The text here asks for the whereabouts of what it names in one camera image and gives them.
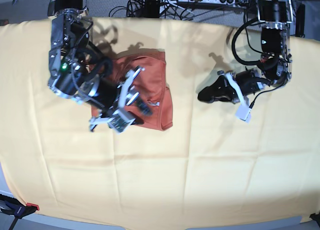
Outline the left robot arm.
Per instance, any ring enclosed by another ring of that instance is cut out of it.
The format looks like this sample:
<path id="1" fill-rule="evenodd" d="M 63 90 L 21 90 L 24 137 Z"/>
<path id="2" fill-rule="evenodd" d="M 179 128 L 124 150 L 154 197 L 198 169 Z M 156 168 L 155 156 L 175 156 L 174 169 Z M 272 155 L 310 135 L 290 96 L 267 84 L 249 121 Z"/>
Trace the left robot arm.
<path id="1" fill-rule="evenodd" d="M 292 0 L 244 0 L 239 1 L 238 5 L 245 7 L 243 24 L 232 38 L 231 51 L 235 60 L 245 66 L 245 70 L 239 73 L 219 71 L 217 80 L 198 93 L 200 102 L 244 102 L 252 108 L 254 103 L 249 103 L 248 96 L 258 98 L 266 93 L 266 86 L 272 92 L 291 80 L 289 38 L 293 21 Z M 260 58 L 244 60 L 237 53 L 236 42 L 242 31 L 254 25 L 261 27 Z"/>

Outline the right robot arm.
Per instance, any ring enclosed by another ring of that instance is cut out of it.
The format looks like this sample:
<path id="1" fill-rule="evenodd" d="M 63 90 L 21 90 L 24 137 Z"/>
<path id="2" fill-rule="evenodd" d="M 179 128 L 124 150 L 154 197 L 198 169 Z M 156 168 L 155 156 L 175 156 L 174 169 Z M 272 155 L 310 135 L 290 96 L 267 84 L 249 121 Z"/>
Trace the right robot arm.
<path id="1" fill-rule="evenodd" d="M 134 86 L 135 78 L 144 68 L 128 70 L 120 82 L 110 81 L 113 61 L 91 41 L 94 22 L 83 16 L 86 11 L 87 0 L 50 0 L 48 16 L 53 20 L 48 87 L 61 98 L 86 103 L 97 110 L 89 120 L 91 132 L 98 125 L 107 124 L 122 133 L 131 125 L 144 123 L 126 106 L 135 104 L 143 115 L 152 114 Z"/>

